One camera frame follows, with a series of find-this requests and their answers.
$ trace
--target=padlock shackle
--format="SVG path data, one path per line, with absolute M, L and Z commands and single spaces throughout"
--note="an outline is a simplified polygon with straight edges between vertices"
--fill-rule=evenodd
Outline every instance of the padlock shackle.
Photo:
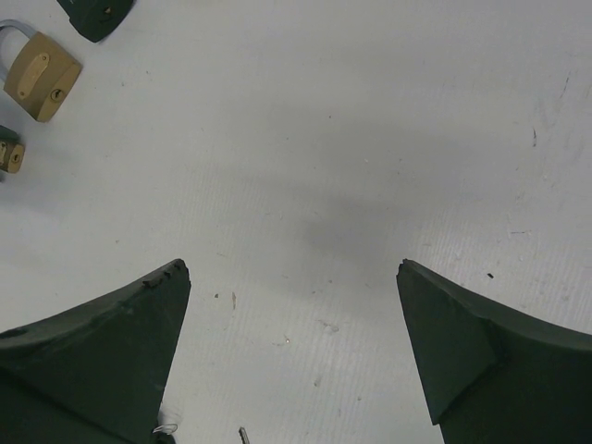
M 32 26 L 27 25 L 18 20 L 0 20 L 0 31 L 4 30 L 5 28 L 14 28 L 16 30 L 21 31 L 25 36 L 31 38 L 37 32 Z M 0 63 L 0 80 L 6 81 L 6 77 L 8 76 L 8 68 Z

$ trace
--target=white surface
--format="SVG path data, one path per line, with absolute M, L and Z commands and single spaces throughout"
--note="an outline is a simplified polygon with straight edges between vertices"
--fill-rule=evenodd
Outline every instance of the white surface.
M 592 333 L 590 2 L 139 0 L 98 45 L 32 3 L 84 70 L 49 124 L 0 99 L 0 330 L 184 258 L 179 444 L 441 442 L 404 257 Z

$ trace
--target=dark green object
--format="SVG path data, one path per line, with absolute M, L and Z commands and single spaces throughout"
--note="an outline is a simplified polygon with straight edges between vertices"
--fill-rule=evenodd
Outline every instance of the dark green object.
M 0 334 L 0 443 L 149 444 L 190 294 L 181 260 Z
M 100 42 L 128 15 L 133 0 L 57 0 L 80 35 Z
M 397 281 L 427 408 L 447 444 L 592 442 L 592 336 L 412 261 Z
M 0 125 L 0 141 L 19 143 L 20 136 L 12 129 Z

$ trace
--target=brass padlock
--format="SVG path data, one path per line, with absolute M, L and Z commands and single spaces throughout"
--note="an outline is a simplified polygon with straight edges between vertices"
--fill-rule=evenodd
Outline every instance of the brass padlock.
M 0 170 L 18 173 L 24 155 L 25 147 L 20 143 L 19 135 L 0 125 Z
M 82 65 L 59 44 L 17 20 L 0 21 L 0 31 L 16 28 L 29 41 L 18 53 L 12 67 L 0 67 L 0 80 L 8 93 L 35 120 L 46 122 L 74 86 Z

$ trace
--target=padlock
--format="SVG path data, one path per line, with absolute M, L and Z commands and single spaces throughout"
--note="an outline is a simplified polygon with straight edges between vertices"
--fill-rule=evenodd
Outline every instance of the padlock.
M 57 0 L 82 37 L 97 43 L 128 15 L 133 0 Z
M 16 28 L 29 41 L 9 70 L 0 66 L 4 91 L 35 120 L 46 122 L 68 96 L 82 65 L 59 44 L 29 25 L 16 20 L 0 21 L 0 31 L 5 28 Z
M 19 135 L 0 125 L 0 170 L 18 173 L 24 155 L 25 147 L 20 143 Z

